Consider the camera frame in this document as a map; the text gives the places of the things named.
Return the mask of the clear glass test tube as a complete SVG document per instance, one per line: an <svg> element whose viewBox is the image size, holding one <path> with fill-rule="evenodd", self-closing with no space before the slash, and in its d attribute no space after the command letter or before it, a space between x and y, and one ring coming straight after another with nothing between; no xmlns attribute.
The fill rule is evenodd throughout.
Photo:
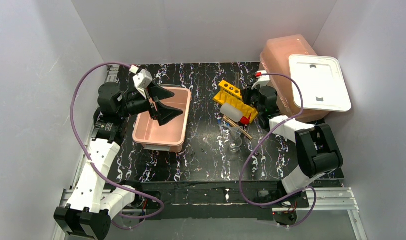
<svg viewBox="0 0 406 240"><path fill-rule="evenodd" d="M236 88L239 88L239 79L240 79L240 73L236 72L234 76L234 86Z"/></svg>

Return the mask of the white plastic bottle red cap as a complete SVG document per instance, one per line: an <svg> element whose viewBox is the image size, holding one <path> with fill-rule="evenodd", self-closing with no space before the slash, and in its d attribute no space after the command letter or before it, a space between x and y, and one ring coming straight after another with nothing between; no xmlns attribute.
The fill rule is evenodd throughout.
<svg viewBox="0 0 406 240"><path fill-rule="evenodd" d="M220 107L220 113L228 117L235 123L241 123L243 125L248 125L250 123L249 118L245 117L241 111L233 107L228 103L224 103Z"/></svg>

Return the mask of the pink plastic bin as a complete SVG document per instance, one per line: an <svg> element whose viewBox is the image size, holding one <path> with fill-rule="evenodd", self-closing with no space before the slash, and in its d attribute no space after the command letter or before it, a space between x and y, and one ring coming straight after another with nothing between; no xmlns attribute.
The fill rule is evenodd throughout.
<svg viewBox="0 0 406 240"><path fill-rule="evenodd" d="M134 124L132 138L147 150L179 153L185 140L191 92L183 87L166 86L165 89L173 92L174 96L161 102L182 110L183 114L160 126L156 120L150 118L148 112L141 113Z"/></svg>

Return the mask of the clear plastic funnel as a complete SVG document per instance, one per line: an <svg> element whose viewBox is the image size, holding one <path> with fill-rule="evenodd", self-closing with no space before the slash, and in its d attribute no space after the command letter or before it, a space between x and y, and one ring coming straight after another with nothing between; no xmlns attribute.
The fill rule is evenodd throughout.
<svg viewBox="0 0 406 240"><path fill-rule="evenodd" d="M225 127L228 130L230 139L241 138L242 133L238 130L237 127L232 127L232 126L230 126L230 127L223 126L223 127Z"/></svg>

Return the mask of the blue capped small vials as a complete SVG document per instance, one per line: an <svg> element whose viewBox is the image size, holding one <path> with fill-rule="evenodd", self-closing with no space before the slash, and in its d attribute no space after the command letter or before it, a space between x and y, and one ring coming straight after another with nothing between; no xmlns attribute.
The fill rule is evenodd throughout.
<svg viewBox="0 0 406 240"><path fill-rule="evenodd" d="M223 126L226 126L226 127L230 127L230 126L231 126L230 123L227 121L227 119L226 119L225 116L222 116L221 124L222 124Z"/></svg>

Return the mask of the clear glass beaker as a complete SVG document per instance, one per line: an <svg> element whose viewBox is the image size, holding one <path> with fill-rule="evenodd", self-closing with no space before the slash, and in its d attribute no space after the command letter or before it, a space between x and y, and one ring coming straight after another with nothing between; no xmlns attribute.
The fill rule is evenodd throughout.
<svg viewBox="0 0 406 240"><path fill-rule="evenodd" d="M228 145L228 150L232 153L236 153L240 150L242 145L242 139L241 138L235 138L235 139L229 139L229 145Z"/></svg>

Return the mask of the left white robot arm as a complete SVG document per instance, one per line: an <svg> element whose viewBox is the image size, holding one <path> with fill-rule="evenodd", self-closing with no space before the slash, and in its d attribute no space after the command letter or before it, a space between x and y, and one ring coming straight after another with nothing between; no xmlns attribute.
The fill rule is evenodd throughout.
<svg viewBox="0 0 406 240"><path fill-rule="evenodd" d="M133 187L107 178L126 131L127 117L149 113L160 126L180 116L183 111L163 104L174 92L154 83L145 89L134 87L123 94L119 84L107 82L98 89L98 109L89 147L76 136L87 157L81 176L65 206L55 209L54 220L69 236L90 240L106 238L115 216L134 202L136 195L155 200Z"/></svg>

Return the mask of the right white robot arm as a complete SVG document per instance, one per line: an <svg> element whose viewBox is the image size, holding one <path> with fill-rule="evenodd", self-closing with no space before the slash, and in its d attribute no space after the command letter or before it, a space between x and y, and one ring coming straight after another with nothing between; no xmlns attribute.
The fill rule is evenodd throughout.
<svg viewBox="0 0 406 240"><path fill-rule="evenodd" d="M280 115L275 105L277 93L269 86L247 86L240 91L243 103L258 111L258 123L266 131L274 128L280 135L296 146L298 165L284 177L275 192L254 199L267 203L308 186L314 180L341 168L343 159L330 127L289 120Z"/></svg>

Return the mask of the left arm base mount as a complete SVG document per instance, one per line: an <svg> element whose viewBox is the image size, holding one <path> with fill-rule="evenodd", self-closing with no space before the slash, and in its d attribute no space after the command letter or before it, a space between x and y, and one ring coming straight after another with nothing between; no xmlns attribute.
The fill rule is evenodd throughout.
<svg viewBox="0 0 406 240"><path fill-rule="evenodd" d="M143 225L143 223L148 219L147 217L147 203L148 203L148 198L145 197L140 197L141 203L136 207L133 208L132 210L139 210L139 212L120 212L117 215L118 220L112 220L111 225L120 229L120 230L125 230L125 231L133 231L136 228L140 227ZM124 223L124 219L127 220L137 220L136 225L126 225Z"/></svg>

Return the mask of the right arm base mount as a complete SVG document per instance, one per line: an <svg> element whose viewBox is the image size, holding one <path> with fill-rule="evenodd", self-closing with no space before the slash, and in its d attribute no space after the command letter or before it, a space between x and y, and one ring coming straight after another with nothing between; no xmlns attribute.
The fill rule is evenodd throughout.
<svg viewBox="0 0 406 240"><path fill-rule="evenodd" d="M258 191L254 202L262 204L276 200L280 195L273 191L261 190ZM279 209L273 210L273 220L280 226L292 226L297 223L297 209L309 208L309 202L305 193L297 193L281 202L269 206L261 206L263 209Z"/></svg>

